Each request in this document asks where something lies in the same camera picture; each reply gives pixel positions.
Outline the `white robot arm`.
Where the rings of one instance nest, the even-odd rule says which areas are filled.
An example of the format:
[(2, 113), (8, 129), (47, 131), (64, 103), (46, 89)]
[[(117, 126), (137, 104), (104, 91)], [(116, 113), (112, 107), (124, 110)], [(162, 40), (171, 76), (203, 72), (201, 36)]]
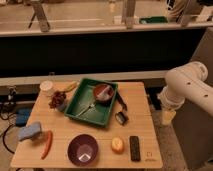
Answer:
[(208, 69), (199, 61), (175, 67), (165, 74), (166, 85), (158, 95), (163, 125), (171, 124), (186, 99), (213, 116), (213, 87), (205, 83), (207, 77)]

